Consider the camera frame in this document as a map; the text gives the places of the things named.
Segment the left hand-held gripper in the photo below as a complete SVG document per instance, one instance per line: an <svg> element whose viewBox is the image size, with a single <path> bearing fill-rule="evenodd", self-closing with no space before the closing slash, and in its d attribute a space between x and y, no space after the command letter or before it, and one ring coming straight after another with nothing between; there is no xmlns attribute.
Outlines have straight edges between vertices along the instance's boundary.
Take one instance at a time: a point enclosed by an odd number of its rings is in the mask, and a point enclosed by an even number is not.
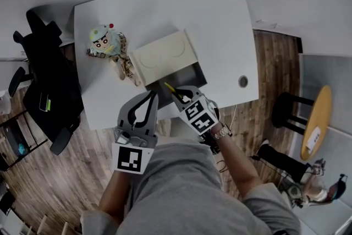
<svg viewBox="0 0 352 235"><path fill-rule="evenodd" d="M158 95L146 91L130 99L120 109L114 128L112 168L132 174L143 174L155 147Z"/></svg>

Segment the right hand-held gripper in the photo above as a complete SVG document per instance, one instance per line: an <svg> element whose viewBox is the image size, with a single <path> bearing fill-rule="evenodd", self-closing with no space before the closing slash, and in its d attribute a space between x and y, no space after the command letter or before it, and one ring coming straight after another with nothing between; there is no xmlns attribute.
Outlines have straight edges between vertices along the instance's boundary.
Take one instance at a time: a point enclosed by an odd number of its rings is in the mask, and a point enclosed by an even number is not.
<svg viewBox="0 0 352 235"><path fill-rule="evenodd" d="M180 118L198 135L209 131L218 123L219 118L212 102L205 95L201 95L199 88L185 85L175 88L175 91L172 93L172 99L180 112ZM185 100L194 96L194 101Z"/></svg>

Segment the small yellow object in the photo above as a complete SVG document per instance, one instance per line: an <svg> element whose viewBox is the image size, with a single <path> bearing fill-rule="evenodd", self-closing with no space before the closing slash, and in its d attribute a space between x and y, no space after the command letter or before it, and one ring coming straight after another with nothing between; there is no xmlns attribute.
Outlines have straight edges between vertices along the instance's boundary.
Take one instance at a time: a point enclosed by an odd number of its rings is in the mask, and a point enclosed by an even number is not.
<svg viewBox="0 0 352 235"><path fill-rule="evenodd" d="M169 85L167 82L164 82L164 85L172 92L172 94L178 96L179 98L183 98L183 95L178 93L171 85Z"/></svg>

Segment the beige storage box with drawer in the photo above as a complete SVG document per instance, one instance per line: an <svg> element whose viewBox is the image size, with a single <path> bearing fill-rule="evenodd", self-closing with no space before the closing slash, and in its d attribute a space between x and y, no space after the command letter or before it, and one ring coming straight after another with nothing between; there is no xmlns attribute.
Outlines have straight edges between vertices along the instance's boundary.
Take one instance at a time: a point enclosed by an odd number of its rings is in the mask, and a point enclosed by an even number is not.
<svg viewBox="0 0 352 235"><path fill-rule="evenodd" d="M185 30L177 31L129 53L129 58L146 90L158 94L158 108L173 102L173 88L207 84L198 58Z"/></svg>

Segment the person's left forearm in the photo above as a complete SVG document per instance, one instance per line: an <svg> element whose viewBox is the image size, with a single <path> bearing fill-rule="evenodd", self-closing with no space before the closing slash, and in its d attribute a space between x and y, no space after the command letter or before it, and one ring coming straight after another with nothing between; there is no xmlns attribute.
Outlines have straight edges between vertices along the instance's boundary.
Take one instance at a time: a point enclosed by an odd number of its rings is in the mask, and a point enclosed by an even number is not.
<svg viewBox="0 0 352 235"><path fill-rule="evenodd" d="M114 171L102 194L98 209L109 214L117 223L121 223L124 219L129 188L129 175L125 172Z"/></svg>

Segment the person's right forearm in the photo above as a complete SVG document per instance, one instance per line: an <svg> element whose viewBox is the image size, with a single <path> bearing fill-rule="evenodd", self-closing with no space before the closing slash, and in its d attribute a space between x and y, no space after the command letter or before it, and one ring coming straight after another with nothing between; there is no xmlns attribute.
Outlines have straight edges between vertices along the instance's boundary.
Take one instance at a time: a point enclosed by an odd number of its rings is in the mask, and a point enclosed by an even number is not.
<svg viewBox="0 0 352 235"><path fill-rule="evenodd" d="M211 134L220 130L222 125L218 123L212 128ZM228 171L242 198L255 187L262 185L258 172L252 162L228 135L216 141Z"/></svg>

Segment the silver wristwatch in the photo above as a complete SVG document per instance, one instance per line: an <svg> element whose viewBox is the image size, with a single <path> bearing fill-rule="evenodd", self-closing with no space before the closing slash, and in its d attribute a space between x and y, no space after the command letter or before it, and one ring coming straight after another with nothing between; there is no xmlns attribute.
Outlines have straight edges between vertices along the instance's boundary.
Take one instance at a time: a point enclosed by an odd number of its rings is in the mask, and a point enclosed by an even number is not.
<svg viewBox="0 0 352 235"><path fill-rule="evenodd" d="M212 133L212 137L216 141L224 138L227 135L229 137L232 137L232 132L230 131L229 127L224 123L222 123L221 125L222 125L222 127L220 130L218 130L216 133Z"/></svg>

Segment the white desk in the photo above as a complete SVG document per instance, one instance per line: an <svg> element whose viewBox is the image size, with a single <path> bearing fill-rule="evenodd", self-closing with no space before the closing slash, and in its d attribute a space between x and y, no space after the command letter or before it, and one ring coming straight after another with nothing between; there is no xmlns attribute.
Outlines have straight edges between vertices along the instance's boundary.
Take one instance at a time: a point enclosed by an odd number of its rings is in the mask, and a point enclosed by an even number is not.
<svg viewBox="0 0 352 235"><path fill-rule="evenodd" d="M120 80L108 61L86 54L89 33L113 24L134 50L178 30L185 30L207 84L201 91L219 107L259 96L254 36L246 0L94 0L74 8L76 65L91 130L117 125L120 108L144 92ZM239 77L248 85L241 88Z"/></svg>

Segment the person's grey sweatshirt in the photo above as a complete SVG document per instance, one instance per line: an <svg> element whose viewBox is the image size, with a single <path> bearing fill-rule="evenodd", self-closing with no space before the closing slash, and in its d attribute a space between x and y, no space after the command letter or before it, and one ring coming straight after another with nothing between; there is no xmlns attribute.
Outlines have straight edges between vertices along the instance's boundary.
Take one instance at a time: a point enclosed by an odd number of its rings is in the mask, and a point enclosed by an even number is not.
<svg viewBox="0 0 352 235"><path fill-rule="evenodd" d="M86 211L83 235L301 235L274 184L238 200L222 190L214 162L209 148L194 141L157 146L145 173L130 177L123 221Z"/></svg>

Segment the black office chair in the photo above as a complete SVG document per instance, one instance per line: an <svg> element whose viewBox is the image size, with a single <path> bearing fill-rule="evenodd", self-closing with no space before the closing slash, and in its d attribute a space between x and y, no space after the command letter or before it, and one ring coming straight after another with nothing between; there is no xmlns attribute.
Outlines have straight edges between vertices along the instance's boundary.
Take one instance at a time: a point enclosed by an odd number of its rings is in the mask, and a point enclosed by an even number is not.
<svg viewBox="0 0 352 235"><path fill-rule="evenodd" d="M22 45L30 73L26 73L23 67L18 68L10 81L8 92L14 96L20 83L30 82L23 104L51 141L51 152L59 155L79 126L80 114L84 109L78 75L60 49L62 32L58 25L54 21L45 24L32 10L26 12L26 18L31 33L22 36L15 31L13 39ZM50 111L39 109L42 92L48 93L48 99L51 100Z"/></svg>

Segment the black metal rack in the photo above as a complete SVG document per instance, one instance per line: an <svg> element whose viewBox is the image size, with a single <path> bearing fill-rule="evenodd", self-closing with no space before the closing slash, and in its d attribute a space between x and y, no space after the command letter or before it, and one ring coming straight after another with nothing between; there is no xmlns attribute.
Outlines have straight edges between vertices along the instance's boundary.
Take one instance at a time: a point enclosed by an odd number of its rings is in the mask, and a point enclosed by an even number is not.
<svg viewBox="0 0 352 235"><path fill-rule="evenodd" d="M6 155L4 153L1 153L0 154L0 171L2 171L2 172L5 172L5 171L8 171L9 169L11 169L18 162L20 162L22 159L24 159L27 155L31 154L33 151L35 151L41 145L45 144L48 141L48 139L45 139L41 143L37 142L37 139L34 136L32 130L28 124L28 121L25 117L26 112L27 112L27 110L24 110L21 113L17 114L16 116L14 116L14 117L10 118L9 120L0 124L0 129L3 129L5 138L17 157L17 159L11 165L9 165L6 162ZM36 146L34 146L34 147L32 147L28 144L28 142L26 141L26 139L23 135L23 132L21 131L21 128L18 123L18 118L20 116L24 117L25 124L27 125L28 130L29 130L29 132L30 132L35 144L36 144ZM27 145L27 147L29 149L28 154L25 156L18 156L17 155L17 147L18 147L18 144L20 144L20 143Z"/></svg>

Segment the white paper sheet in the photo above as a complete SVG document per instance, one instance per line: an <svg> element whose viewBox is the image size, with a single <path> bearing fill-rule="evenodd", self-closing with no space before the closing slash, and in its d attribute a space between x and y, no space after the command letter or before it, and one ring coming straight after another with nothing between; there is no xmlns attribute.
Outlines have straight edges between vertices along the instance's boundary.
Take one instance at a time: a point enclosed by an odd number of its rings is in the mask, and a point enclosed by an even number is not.
<svg viewBox="0 0 352 235"><path fill-rule="evenodd" d="M316 146L319 138L321 135L321 129L317 126L309 136L307 143L306 143L306 148L308 149L309 153L314 149Z"/></svg>

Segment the round wooden table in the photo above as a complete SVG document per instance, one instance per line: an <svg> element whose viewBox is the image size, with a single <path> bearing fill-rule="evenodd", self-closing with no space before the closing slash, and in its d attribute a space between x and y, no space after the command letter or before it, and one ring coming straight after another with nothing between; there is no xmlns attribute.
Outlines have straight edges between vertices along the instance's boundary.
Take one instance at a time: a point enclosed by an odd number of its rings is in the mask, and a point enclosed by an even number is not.
<svg viewBox="0 0 352 235"><path fill-rule="evenodd" d="M311 112L307 120L293 115L295 103L311 106ZM332 92L330 86L325 85L321 88L315 100L295 96L288 92L281 93L274 103L271 121L276 128L285 127L303 136L300 157L302 160L307 161L313 157L322 144L331 120L331 113ZM306 143L317 126L321 129L321 135L316 146L309 153Z"/></svg>

